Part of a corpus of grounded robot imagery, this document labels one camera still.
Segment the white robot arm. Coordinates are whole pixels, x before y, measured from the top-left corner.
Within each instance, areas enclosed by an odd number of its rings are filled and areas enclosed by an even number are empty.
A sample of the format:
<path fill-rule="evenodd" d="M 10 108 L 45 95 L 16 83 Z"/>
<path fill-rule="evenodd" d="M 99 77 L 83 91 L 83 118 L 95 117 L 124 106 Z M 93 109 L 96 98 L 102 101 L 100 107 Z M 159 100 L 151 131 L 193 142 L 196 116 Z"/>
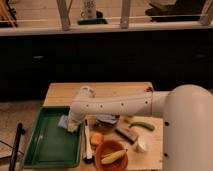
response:
<path fill-rule="evenodd" d="M 75 127 L 89 114 L 161 118 L 163 171 L 213 171 L 213 94 L 203 87 L 104 98 L 83 86 L 71 101 L 68 123 Z"/>

